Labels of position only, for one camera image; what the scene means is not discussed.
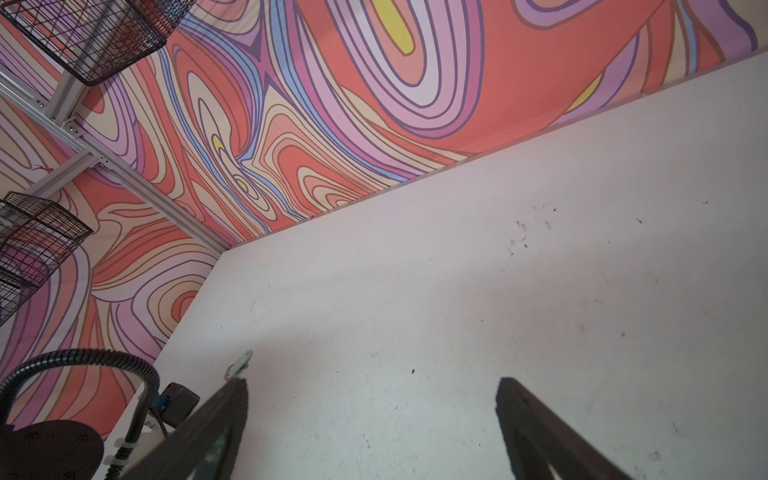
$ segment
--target black cable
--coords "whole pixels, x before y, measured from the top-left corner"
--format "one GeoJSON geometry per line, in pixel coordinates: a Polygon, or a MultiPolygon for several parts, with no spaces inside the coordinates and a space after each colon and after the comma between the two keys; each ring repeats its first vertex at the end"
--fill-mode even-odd
{"type": "Polygon", "coordinates": [[[163,422],[163,419],[161,419],[160,416],[157,414],[157,410],[155,410],[154,407],[150,407],[149,414],[152,415],[155,418],[155,420],[157,420],[158,424],[160,424],[160,430],[163,432],[163,437],[167,439],[168,431],[165,429],[165,422],[163,422]]]}
{"type": "MultiPolygon", "coordinates": [[[[136,443],[139,435],[141,435],[141,427],[147,418],[147,412],[157,396],[157,389],[160,388],[160,376],[157,374],[157,370],[146,360],[130,353],[115,352],[113,350],[56,350],[43,353],[22,363],[5,377],[3,383],[0,383],[0,421],[3,424],[8,423],[13,402],[16,400],[16,396],[21,391],[24,383],[31,377],[48,369],[75,365],[110,366],[133,373],[144,381],[144,394],[139,398],[139,403],[134,410],[134,416],[131,418],[131,425],[125,434],[126,443],[136,443]]],[[[133,447],[122,446],[114,457],[117,460],[127,460],[132,450],[133,447]]],[[[105,478],[113,479],[119,477],[122,469],[122,465],[110,465],[105,478]]]]}

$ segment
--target white plastic clip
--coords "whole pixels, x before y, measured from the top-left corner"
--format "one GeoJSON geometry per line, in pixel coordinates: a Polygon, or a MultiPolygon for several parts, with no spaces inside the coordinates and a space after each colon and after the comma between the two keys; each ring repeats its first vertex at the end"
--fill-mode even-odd
{"type": "Polygon", "coordinates": [[[240,374],[243,370],[248,368],[248,361],[253,356],[253,350],[246,351],[239,359],[227,369],[227,373],[224,374],[224,379],[233,379],[240,374]]]}

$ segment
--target black wire basket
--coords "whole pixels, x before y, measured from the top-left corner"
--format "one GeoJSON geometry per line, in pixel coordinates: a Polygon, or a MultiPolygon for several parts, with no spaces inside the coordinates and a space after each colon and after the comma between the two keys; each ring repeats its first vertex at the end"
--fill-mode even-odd
{"type": "Polygon", "coordinates": [[[9,192],[0,200],[0,326],[94,231],[53,200],[9,192]]]}
{"type": "Polygon", "coordinates": [[[165,45],[194,0],[0,0],[0,13],[89,87],[165,45]]]}

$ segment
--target psychedelic patterned wall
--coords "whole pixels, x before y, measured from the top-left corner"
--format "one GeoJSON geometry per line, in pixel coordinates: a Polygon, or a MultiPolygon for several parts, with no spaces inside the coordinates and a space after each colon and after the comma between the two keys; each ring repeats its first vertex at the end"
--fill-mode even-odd
{"type": "Polygon", "coordinates": [[[764,0],[198,0],[80,115],[234,245],[766,44],[764,0]]]}
{"type": "MultiPolygon", "coordinates": [[[[24,191],[73,152],[0,100],[0,196],[24,191]]],[[[98,347],[154,360],[215,259],[133,194],[86,172],[61,205],[94,230],[61,269],[0,327],[0,378],[49,350],[98,347]]],[[[99,367],[55,369],[26,385],[17,426],[73,419],[107,435],[138,380],[99,367]]]]}

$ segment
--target purple stripe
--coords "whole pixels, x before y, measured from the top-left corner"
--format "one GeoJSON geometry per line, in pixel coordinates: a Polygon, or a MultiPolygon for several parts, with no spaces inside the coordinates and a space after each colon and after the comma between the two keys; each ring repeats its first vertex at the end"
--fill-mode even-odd
{"type": "Polygon", "coordinates": [[[737,58],[757,48],[757,37],[724,0],[688,0],[696,18],[712,34],[726,59],[737,58]]]}
{"type": "Polygon", "coordinates": [[[531,0],[513,0],[518,14],[523,20],[539,27],[551,27],[582,13],[600,0],[569,0],[556,8],[542,8],[533,5],[531,0]]]}

